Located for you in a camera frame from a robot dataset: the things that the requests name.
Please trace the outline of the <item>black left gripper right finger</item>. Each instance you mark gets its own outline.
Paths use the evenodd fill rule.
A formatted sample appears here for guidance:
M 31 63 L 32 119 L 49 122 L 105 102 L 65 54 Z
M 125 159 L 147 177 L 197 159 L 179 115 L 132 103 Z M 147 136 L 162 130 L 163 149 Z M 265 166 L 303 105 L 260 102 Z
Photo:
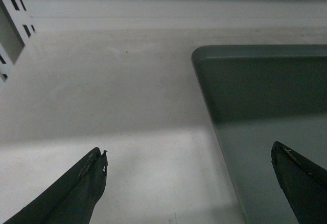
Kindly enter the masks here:
M 271 161 L 298 223 L 326 223 L 326 170 L 278 141 Z

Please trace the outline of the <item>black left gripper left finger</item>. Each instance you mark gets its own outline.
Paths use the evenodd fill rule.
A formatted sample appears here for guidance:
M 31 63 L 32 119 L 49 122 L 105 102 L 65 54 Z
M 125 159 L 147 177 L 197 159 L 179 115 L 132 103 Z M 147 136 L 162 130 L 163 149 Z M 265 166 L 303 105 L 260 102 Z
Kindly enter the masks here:
M 92 149 L 5 223 L 90 223 L 106 187 L 106 153 Z

